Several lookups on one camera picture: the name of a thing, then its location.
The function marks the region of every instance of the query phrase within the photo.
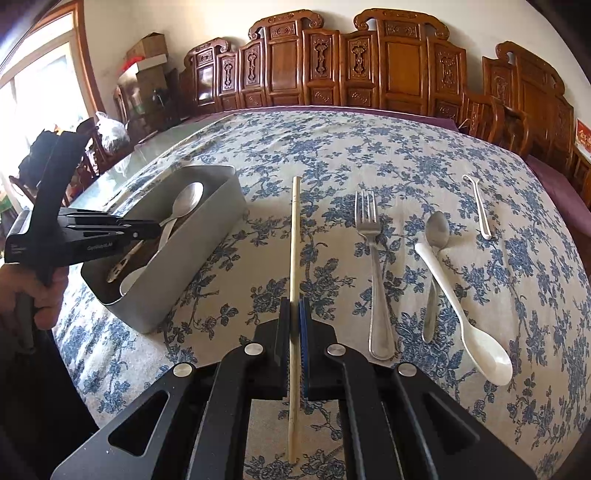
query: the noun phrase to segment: window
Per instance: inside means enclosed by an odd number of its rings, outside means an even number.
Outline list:
[[[75,131],[102,109],[86,48],[83,1],[51,11],[0,76],[0,171],[18,165],[44,129]]]

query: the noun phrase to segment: purple cushion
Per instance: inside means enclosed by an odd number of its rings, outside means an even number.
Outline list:
[[[565,223],[591,238],[591,212],[566,177],[531,155],[525,163],[538,177]]]

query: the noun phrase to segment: human hand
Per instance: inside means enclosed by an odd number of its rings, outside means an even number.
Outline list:
[[[60,314],[64,291],[68,285],[68,267],[56,269],[51,285],[46,287],[35,272],[19,264],[4,264],[0,267],[0,314],[12,314],[17,293],[26,293],[35,300],[40,310],[35,314],[35,324],[40,330],[55,327]]]

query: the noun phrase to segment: floral pattern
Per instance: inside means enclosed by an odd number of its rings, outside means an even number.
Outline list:
[[[231,164],[249,212],[150,335],[112,316],[73,268],[56,338],[72,378],[104,425],[176,362],[206,365],[246,345],[287,295],[291,179],[300,175],[301,291],[313,317],[368,356],[369,249],[353,224],[355,191],[372,189],[384,226],[379,256],[397,353],[549,478],[587,425],[591,290],[571,237],[528,167],[494,145],[416,122],[351,112],[246,112],[188,137],[127,185],[125,213],[171,171]],[[468,173],[481,179],[493,239],[478,232]],[[507,349],[497,387],[463,354],[443,296],[432,343],[421,338],[430,275],[413,245],[442,210],[452,237],[440,261],[469,318]],[[286,458],[287,403],[254,402],[246,479],[345,478],[334,401],[302,400],[301,455]]]

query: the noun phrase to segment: chopstick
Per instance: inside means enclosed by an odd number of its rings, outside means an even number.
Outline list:
[[[287,456],[289,463],[297,462],[298,428],[300,410],[300,177],[294,177],[291,193],[291,257],[290,257],[290,412],[287,430]]]

